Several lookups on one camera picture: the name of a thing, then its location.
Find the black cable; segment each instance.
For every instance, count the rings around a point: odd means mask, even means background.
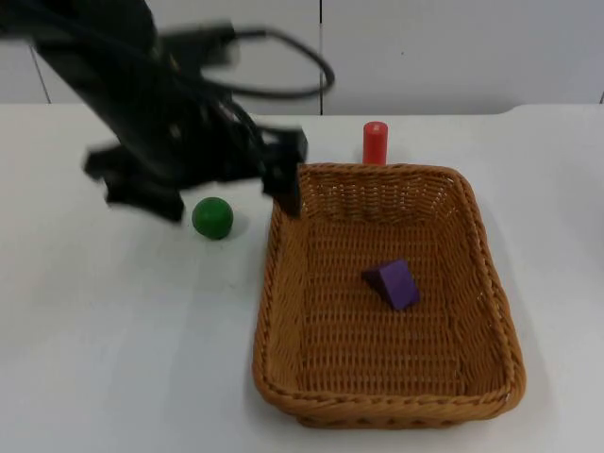
[[[32,5],[27,0],[17,2],[15,6],[24,8],[35,18],[52,24],[72,36],[90,42],[93,45],[101,47],[105,50],[110,49],[115,53],[121,54],[122,56],[128,56],[129,58],[135,59],[139,63],[152,67],[165,75],[174,77],[179,82],[191,86],[191,88],[197,88],[198,90],[202,91],[214,91],[222,93],[227,92],[228,94],[270,100],[292,100],[321,94],[329,90],[335,83],[335,75],[333,70],[324,59],[322,59],[316,52],[302,42],[299,42],[295,38],[275,29],[252,28],[238,31],[236,32],[235,36],[236,39],[239,40],[274,38],[278,41],[284,42],[319,66],[325,76],[323,85],[319,84],[318,86],[299,90],[264,90],[247,86],[215,82],[202,78],[201,76],[193,77],[191,75],[178,72],[168,65],[161,64],[159,61],[151,59],[138,49],[124,45],[122,42],[115,40],[110,36],[86,28],[85,26],[78,24],[76,21],[66,19],[48,8],[40,8],[38,5]]]

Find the green ball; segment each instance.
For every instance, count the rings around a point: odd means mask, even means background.
[[[193,227],[209,239],[225,238],[233,227],[233,210],[222,198],[204,198],[193,210]]]

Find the red cylinder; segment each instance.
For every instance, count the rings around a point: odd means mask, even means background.
[[[386,165],[388,126],[380,121],[367,123],[362,132],[362,163]]]

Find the white table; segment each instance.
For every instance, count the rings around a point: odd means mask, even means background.
[[[270,118],[305,128],[311,160],[342,162],[369,119]],[[236,210],[232,237],[209,243],[106,208],[79,163],[111,135],[84,107],[2,106],[0,451],[600,451],[604,109],[382,120],[390,162],[452,166],[474,187],[527,367],[517,409],[446,430],[300,427],[250,376],[260,184],[187,195]]]

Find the wicker basket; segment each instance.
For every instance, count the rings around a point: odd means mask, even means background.
[[[319,428],[439,428],[515,407],[525,370],[467,181],[451,169],[300,170],[300,220],[275,208],[253,372]],[[408,261],[421,301],[391,310],[361,279]]]

